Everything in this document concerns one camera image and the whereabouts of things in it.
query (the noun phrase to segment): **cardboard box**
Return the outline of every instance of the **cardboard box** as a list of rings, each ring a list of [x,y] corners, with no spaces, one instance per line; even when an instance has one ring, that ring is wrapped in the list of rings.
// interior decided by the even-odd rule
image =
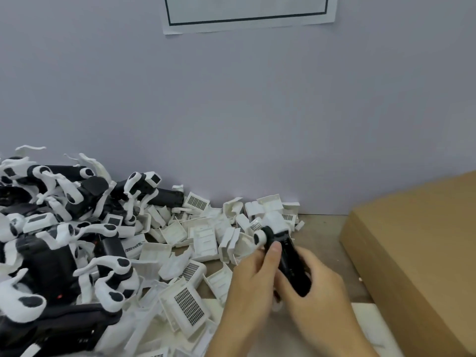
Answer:
[[[341,242],[406,357],[476,356],[476,172],[355,208]]]

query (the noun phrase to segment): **paper poster on wall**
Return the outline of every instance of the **paper poster on wall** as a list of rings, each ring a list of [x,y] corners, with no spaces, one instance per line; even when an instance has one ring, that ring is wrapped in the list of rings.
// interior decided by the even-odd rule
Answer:
[[[337,0],[160,0],[164,34],[334,22]]]

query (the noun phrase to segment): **hand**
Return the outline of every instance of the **hand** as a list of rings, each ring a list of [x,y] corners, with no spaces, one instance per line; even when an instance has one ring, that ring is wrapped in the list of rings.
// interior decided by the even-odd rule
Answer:
[[[311,251],[296,249],[311,271],[310,292],[300,297],[281,271],[275,287],[306,341],[330,356],[378,356],[358,325],[342,277]]]
[[[221,322],[206,357],[246,356],[271,312],[281,250],[281,243],[274,242],[266,256],[257,250],[235,267]]]

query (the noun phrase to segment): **work surface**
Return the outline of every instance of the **work surface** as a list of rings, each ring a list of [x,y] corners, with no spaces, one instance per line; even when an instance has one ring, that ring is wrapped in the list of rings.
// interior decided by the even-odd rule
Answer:
[[[292,234],[295,245],[311,250],[330,269],[342,276],[352,302],[373,303],[365,285],[359,281],[359,275],[354,264],[349,259],[339,242],[339,234],[347,216],[320,216],[300,215],[299,218],[306,224],[299,231]],[[186,248],[179,248],[181,254]],[[219,260],[206,262],[207,276],[223,267]],[[202,298],[215,298],[210,288],[202,282],[197,288]]]

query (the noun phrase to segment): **gray wall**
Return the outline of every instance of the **gray wall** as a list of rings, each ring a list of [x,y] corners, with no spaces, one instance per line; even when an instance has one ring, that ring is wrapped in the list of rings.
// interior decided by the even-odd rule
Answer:
[[[308,213],[476,162],[476,0],[339,0],[330,25],[165,37],[157,0],[0,0],[0,150],[84,152]]]

